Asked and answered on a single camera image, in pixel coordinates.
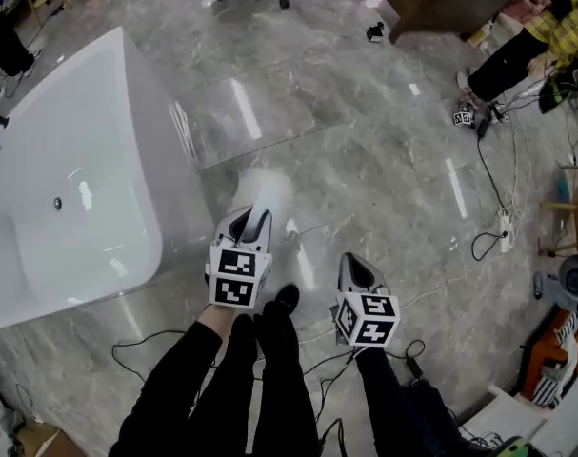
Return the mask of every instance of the black pants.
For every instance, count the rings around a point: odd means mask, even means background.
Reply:
[[[0,68],[9,76],[27,71],[34,61],[7,17],[0,12]]]
[[[381,348],[356,357],[378,457],[488,455],[464,441],[439,391],[426,380],[401,387]]]
[[[219,347],[216,333],[193,324],[151,372],[109,456],[244,456],[253,385],[252,362],[244,354],[256,353],[254,332],[236,338],[232,331],[223,362],[189,415]],[[298,362],[264,370],[253,455],[318,457],[314,412]]]
[[[475,95],[490,102],[526,79],[528,63],[547,48],[547,44],[523,29],[494,52],[488,61],[470,76],[468,84]]]

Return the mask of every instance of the bathtub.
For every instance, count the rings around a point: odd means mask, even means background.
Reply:
[[[0,131],[0,327],[204,268],[213,223],[187,118],[122,29]]]

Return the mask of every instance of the yellow plaid shirt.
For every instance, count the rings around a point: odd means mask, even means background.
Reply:
[[[526,29],[536,39],[548,44],[548,50],[559,60],[557,69],[565,68],[578,57],[578,0],[572,0],[573,10],[558,22],[546,10],[526,24]]]

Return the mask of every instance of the tiled floor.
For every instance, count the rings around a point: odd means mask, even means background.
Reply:
[[[329,329],[339,258],[347,250],[378,266],[403,306],[441,286],[403,310],[391,349],[422,338],[424,372],[447,404],[463,411],[488,383],[510,387],[519,345],[546,311],[530,294],[534,270],[557,266],[536,255],[539,235],[550,240],[551,233],[551,218],[538,205],[553,194],[557,162],[571,154],[567,126],[572,142],[578,139],[578,116],[558,109],[543,117],[532,105],[511,114],[513,128],[491,128],[482,150],[501,194],[512,192],[521,221],[509,253],[495,249],[477,263],[470,241],[497,230],[497,202],[472,132],[455,128],[450,115],[459,96],[454,73],[483,56],[451,35],[369,43],[365,30],[379,19],[372,7],[380,0],[291,2],[280,11],[277,0],[77,0],[47,23],[34,75],[0,110],[62,56],[123,26],[187,111],[214,220],[253,201],[262,185],[275,191],[267,292],[287,281],[300,286],[294,315],[300,338]],[[33,31],[27,23],[23,38]],[[41,416],[90,455],[105,455],[141,386],[112,361],[111,345],[185,328],[206,299],[196,268],[120,298],[1,329],[3,387],[16,401],[14,383],[22,383]],[[147,372],[173,340],[165,335],[121,357]],[[344,350],[332,335],[301,348],[304,368]],[[316,408],[318,381],[342,364],[333,361],[307,377]],[[395,368],[407,376],[400,363]],[[373,456],[354,367],[329,393],[321,427],[337,416],[345,421],[349,454]],[[327,455],[337,453],[334,445],[329,441]]]

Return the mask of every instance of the white cube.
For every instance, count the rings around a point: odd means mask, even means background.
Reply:
[[[351,346],[385,347],[396,331],[401,314],[396,296],[387,289],[377,293],[337,293],[335,322]]]
[[[247,248],[210,246],[210,302],[254,308],[271,266],[271,254]]]

